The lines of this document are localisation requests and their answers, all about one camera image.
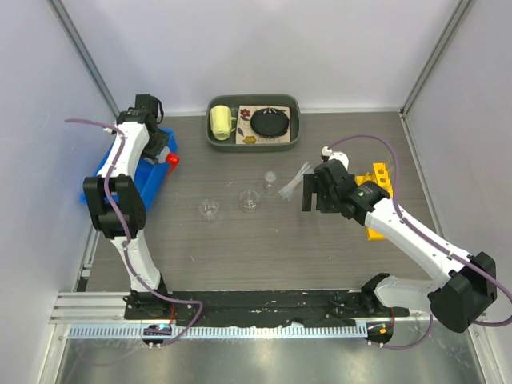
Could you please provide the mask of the bundle of plastic pipettes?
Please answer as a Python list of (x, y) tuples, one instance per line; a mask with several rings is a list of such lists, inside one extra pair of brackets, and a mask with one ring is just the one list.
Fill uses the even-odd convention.
[(279, 190), (279, 195), (285, 201), (290, 201), (294, 195), (296, 188), (302, 183), (303, 177), (312, 167), (312, 164), (305, 162), (298, 170), (295, 176)]

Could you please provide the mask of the small glass erlenmeyer flask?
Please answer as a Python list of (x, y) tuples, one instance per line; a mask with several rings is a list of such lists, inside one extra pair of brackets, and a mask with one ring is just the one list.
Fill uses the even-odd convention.
[(276, 191), (277, 175), (273, 171), (267, 171), (264, 175), (264, 187), (265, 192), (268, 195), (272, 195)]

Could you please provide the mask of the yellow test tube rack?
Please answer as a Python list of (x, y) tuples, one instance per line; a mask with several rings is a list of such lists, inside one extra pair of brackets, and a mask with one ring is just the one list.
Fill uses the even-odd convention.
[[(358, 185), (367, 181), (375, 182), (378, 186), (386, 190), (391, 197), (394, 196), (393, 186), (389, 170), (384, 162), (374, 162), (372, 171), (355, 177)], [(385, 240), (386, 237), (371, 228), (366, 228), (366, 236), (369, 241)]]

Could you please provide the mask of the white wash bottle red cap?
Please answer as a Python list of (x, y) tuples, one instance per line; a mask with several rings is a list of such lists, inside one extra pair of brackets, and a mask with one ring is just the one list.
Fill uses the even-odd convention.
[(180, 163), (180, 158), (175, 153), (171, 152), (168, 147), (164, 147), (160, 154), (156, 157), (156, 163), (167, 163), (171, 166), (176, 166)]

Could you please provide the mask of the small glass beaker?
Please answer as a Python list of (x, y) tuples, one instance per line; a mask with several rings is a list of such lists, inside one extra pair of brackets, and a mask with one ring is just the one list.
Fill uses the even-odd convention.
[(238, 206), (241, 210), (246, 213), (252, 213), (256, 211), (261, 205), (261, 195), (259, 192), (253, 189), (246, 189), (238, 195)]

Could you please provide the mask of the tiny glass beaker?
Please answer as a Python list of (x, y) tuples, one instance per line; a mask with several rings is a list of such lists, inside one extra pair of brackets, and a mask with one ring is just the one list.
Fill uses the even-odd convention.
[(199, 213), (205, 220), (215, 221), (219, 214), (219, 203), (212, 199), (205, 199), (199, 205)]

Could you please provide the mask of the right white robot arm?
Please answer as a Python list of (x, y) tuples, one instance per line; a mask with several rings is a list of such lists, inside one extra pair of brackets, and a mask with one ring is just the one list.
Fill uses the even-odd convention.
[(378, 274), (363, 286), (362, 308), (372, 316), (389, 307), (432, 314), (445, 328), (464, 332), (495, 302), (496, 263), (436, 235), (372, 181), (357, 184), (344, 164), (330, 159), (303, 177), (302, 208), (341, 214), (382, 234), (415, 261), (426, 281)]

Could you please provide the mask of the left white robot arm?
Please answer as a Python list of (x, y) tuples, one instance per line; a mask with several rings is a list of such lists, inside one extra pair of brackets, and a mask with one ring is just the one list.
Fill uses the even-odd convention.
[(158, 98), (136, 95), (134, 106), (114, 125), (104, 125), (115, 134), (114, 143), (99, 172), (83, 182), (93, 227), (111, 241), (130, 276), (130, 292), (123, 298), (128, 319), (160, 319), (170, 311), (166, 284), (146, 244), (146, 206), (134, 181), (140, 160), (157, 165), (170, 154), (170, 135), (158, 127), (162, 117)]

